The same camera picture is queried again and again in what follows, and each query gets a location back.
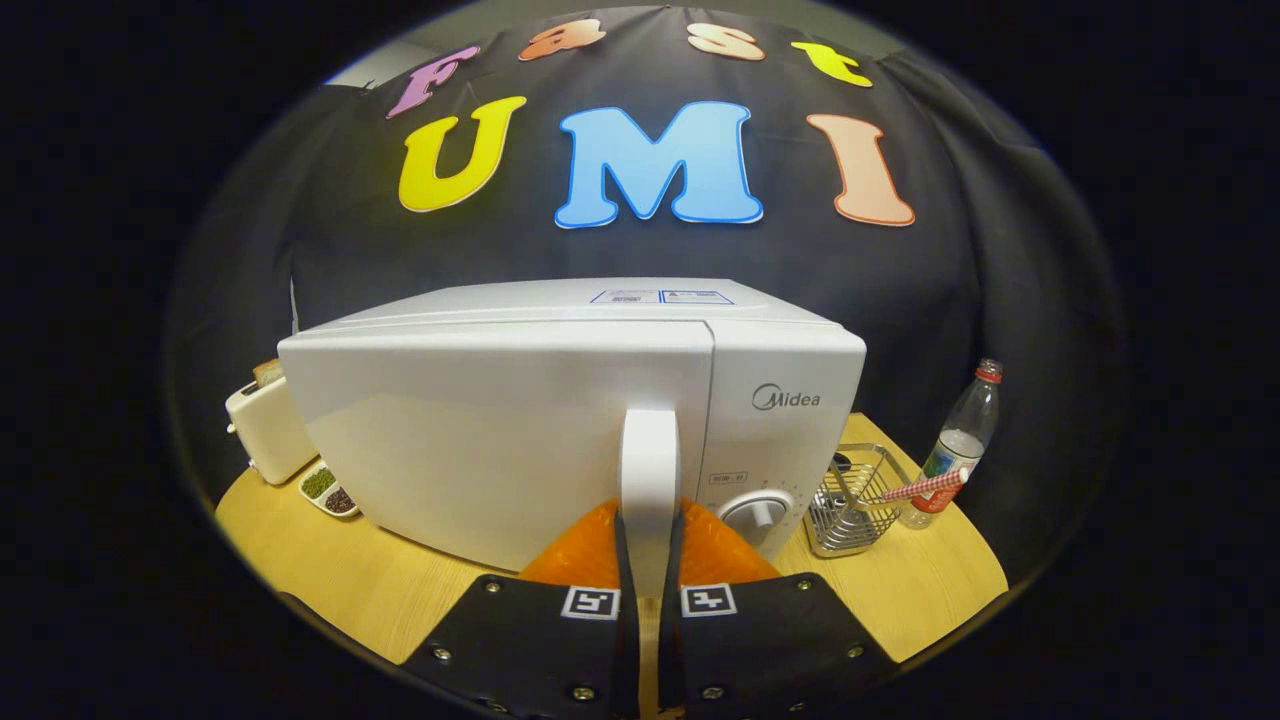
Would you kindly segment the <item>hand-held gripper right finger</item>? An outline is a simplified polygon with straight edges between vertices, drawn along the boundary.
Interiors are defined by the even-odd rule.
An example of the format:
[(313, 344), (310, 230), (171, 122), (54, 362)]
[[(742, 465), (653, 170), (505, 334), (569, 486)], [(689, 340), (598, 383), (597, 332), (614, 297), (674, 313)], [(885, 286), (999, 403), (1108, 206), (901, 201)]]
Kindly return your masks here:
[(717, 515), (678, 503), (657, 641), (677, 719), (841, 719), (896, 662), (822, 575), (774, 569)]

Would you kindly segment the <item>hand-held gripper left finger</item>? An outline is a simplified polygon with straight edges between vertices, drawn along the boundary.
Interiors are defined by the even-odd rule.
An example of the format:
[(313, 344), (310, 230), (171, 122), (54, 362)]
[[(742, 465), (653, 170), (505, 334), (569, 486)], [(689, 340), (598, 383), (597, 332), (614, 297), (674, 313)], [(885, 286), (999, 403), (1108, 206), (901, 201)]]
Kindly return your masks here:
[(620, 502), (585, 512), (515, 577), (476, 578), (402, 662), (507, 719), (640, 717), (640, 621)]

